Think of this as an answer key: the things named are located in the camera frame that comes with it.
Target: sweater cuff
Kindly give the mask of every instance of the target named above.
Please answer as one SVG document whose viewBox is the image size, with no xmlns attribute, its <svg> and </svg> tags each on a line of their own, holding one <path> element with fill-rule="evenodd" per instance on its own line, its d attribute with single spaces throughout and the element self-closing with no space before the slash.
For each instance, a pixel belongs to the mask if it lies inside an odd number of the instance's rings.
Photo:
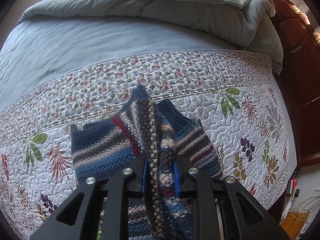
<svg viewBox="0 0 320 240">
<path fill-rule="evenodd" d="M 166 117 L 174 132 L 182 129 L 191 119 L 182 115 L 169 99 L 164 99 L 157 104 L 159 111 Z"/>
</svg>

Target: knit fabric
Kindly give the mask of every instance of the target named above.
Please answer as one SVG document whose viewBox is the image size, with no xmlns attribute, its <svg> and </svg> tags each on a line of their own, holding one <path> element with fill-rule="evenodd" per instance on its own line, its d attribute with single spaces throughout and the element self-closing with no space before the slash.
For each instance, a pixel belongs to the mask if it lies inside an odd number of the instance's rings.
<svg viewBox="0 0 320 240">
<path fill-rule="evenodd" d="M 91 176 L 105 179 L 133 158 L 146 155 L 144 205 L 141 200 L 129 201 L 130 239 L 192 239 L 191 205 L 175 197 L 175 152 L 188 157 L 208 175 L 221 177 L 217 155 L 199 121 L 181 115 L 167 99 L 156 105 L 144 87 L 138 86 L 120 112 L 108 120 L 85 125 L 83 130 L 72 126 L 71 135 L 80 183 Z"/>
</svg>

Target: quilted bedspread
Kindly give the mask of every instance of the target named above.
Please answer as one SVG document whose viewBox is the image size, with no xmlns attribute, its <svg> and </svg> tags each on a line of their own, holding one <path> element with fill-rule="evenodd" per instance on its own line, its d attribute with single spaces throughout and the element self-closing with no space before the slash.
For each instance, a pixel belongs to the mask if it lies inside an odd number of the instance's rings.
<svg viewBox="0 0 320 240">
<path fill-rule="evenodd" d="M 200 119 L 220 160 L 268 209 L 287 184 L 288 142 L 269 56 L 171 51 L 84 66 L 43 83 L 0 112 L 0 209 L 21 239 L 75 190 L 70 125 L 108 118 L 142 84 Z"/>
</svg>

